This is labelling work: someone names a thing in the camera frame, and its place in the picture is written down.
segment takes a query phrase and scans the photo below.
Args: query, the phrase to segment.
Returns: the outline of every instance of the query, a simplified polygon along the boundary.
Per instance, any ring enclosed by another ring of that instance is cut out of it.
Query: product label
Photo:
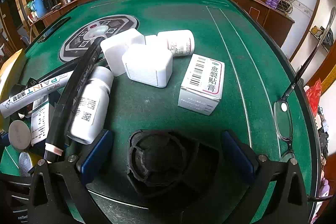
[[[35,100],[31,114],[31,145],[47,138],[49,131],[49,104],[48,95]]]
[[[193,54],[182,86],[221,99],[223,81],[224,63]]]
[[[191,51],[191,41],[188,39],[173,37],[167,39],[167,47],[173,54],[173,56],[189,55]]]
[[[76,108],[74,120],[78,122],[85,122],[87,125],[91,125],[93,123],[93,119],[95,118],[98,104],[99,97],[94,94],[92,94],[90,98],[80,98]]]

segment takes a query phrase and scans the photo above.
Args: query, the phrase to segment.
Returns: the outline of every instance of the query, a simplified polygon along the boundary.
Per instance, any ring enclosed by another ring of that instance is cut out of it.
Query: qr code
[[[82,119],[89,122],[91,119],[91,113],[84,112]]]

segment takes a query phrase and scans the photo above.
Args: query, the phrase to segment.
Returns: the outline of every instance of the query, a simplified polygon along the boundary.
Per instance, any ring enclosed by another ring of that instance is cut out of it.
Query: paint marker
[[[58,75],[28,88],[0,104],[0,112],[4,118],[29,105],[35,100],[65,87],[73,71]]]

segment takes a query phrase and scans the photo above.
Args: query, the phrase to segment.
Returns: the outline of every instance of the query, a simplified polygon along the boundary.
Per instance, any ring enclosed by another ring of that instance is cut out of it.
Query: barcode
[[[46,101],[48,101],[48,95],[45,95],[45,96],[35,100],[34,103],[33,103],[33,109],[39,107],[40,105],[42,105]]]
[[[84,112],[83,113],[83,116],[82,116],[82,119],[85,120],[85,121],[90,121],[90,118],[91,118],[91,113],[87,113],[87,112]]]
[[[199,86],[201,83],[202,73],[204,69],[205,58],[198,57],[196,61],[196,65],[194,68],[194,73],[191,76],[190,84]]]

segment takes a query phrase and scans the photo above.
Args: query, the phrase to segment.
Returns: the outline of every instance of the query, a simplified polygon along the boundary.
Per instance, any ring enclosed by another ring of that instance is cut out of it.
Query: black suction cup
[[[151,186],[168,186],[181,178],[186,153],[180,141],[166,133],[142,133],[132,136],[129,168],[134,177]]]
[[[174,131],[139,130],[130,137],[128,179],[149,207],[180,211],[209,187],[218,154]]]

